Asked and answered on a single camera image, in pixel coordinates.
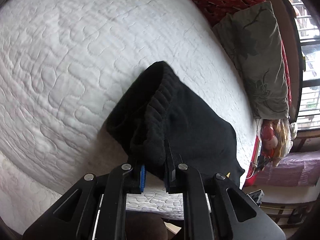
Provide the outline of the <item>black pants yellow patch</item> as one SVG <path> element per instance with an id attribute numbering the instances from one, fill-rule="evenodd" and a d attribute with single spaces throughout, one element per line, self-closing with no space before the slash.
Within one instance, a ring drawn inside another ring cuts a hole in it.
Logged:
<path id="1" fill-rule="evenodd" d="M 107 132 L 128 160 L 164 181 L 168 139 L 174 154 L 203 179 L 220 172 L 239 185 L 244 174 L 236 158 L 236 133 L 164 61 L 149 66 L 122 96 L 106 120 Z"/>

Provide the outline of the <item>brown trousered knee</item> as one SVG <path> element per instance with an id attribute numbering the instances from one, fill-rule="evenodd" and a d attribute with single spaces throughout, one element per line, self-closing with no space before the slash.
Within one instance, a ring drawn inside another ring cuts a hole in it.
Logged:
<path id="1" fill-rule="evenodd" d="M 127 211 L 126 239 L 168 239 L 167 228 L 160 215 L 148 212 Z"/>

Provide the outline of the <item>doll in plastic bag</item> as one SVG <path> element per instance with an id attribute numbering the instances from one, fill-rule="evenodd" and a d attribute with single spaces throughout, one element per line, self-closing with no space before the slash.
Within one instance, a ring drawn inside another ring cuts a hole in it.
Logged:
<path id="1" fill-rule="evenodd" d="M 290 123 L 287 119 L 263 120 L 260 129 L 261 153 L 273 167 L 277 167 L 289 154 L 297 132 L 296 122 Z"/>

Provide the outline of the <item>pink wrapped bundle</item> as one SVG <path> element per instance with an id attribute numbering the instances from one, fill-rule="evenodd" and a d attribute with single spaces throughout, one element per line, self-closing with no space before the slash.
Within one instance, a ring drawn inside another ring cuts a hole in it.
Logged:
<path id="1" fill-rule="evenodd" d="M 289 153 L 278 166 L 267 164 L 254 185 L 315 186 L 319 180 L 319 152 Z"/>

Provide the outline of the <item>white quilted mattress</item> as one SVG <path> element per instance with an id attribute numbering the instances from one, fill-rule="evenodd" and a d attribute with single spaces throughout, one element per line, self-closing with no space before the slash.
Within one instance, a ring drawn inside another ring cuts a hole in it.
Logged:
<path id="1" fill-rule="evenodd" d="M 236 131 L 257 126 L 234 65 L 191 0 L 8 0 L 1 7 L 1 218 L 18 233 L 87 173 L 127 156 L 104 122 L 148 66 L 167 62 Z"/>

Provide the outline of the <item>grey floral pillow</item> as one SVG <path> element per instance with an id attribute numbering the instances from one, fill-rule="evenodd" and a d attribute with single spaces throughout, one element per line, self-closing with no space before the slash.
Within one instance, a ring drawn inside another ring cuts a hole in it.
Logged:
<path id="1" fill-rule="evenodd" d="M 254 116 L 288 118 L 281 36 L 271 2 L 226 15 L 213 32 L 243 79 Z"/>

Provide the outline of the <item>window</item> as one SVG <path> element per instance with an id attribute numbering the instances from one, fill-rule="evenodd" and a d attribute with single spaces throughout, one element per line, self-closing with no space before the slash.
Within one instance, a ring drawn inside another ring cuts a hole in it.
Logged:
<path id="1" fill-rule="evenodd" d="M 319 27 L 303 0 L 289 0 L 295 12 L 302 58 L 302 94 L 297 116 L 301 131 L 319 129 Z"/>

